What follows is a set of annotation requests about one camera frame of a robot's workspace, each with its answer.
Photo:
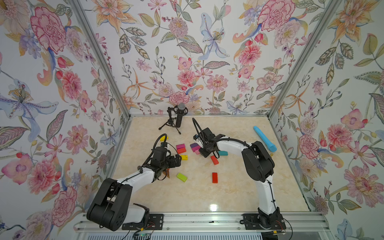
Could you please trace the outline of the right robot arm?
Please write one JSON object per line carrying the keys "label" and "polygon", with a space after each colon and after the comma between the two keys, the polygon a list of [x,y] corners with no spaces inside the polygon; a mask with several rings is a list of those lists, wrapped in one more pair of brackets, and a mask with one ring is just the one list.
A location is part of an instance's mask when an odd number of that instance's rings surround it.
{"label": "right robot arm", "polygon": [[259,141],[248,144],[222,134],[215,135],[209,128],[202,130],[197,126],[196,131],[194,140],[201,147],[199,151],[203,157],[224,151],[243,158],[246,172],[256,182],[259,196],[258,219],[253,222],[264,229],[271,228],[282,215],[273,189],[275,163],[264,145]]}

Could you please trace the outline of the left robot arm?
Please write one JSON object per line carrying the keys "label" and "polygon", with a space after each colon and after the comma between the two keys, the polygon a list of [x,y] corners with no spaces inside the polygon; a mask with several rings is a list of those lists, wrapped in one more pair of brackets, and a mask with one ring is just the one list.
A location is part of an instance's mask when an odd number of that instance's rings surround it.
{"label": "left robot arm", "polygon": [[181,163],[179,154],[172,155],[166,147],[154,148],[135,173],[118,180],[107,178],[102,182],[88,209],[87,220],[111,231],[125,225],[145,228],[150,220],[150,210],[140,204],[131,204],[131,197],[157,181],[167,169],[180,167]]}

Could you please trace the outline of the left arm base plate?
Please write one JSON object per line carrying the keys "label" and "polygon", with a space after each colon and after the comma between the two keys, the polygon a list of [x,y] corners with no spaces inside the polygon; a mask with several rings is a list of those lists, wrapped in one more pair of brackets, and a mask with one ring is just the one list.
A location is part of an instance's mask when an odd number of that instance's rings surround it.
{"label": "left arm base plate", "polygon": [[122,230],[162,230],[164,224],[164,214],[149,214],[139,223],[126,223],[122,225]]}

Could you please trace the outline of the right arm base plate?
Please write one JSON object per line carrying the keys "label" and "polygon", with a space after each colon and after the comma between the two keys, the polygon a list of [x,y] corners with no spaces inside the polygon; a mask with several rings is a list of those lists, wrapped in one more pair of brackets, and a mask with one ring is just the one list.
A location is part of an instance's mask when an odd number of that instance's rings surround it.
{"label": "right arm base plate", "polygon": [[281,214],[260,215],[260,214],[242,214],[240,224],[244,225],[246,230],[267,230],[282,231],[286,224]]}

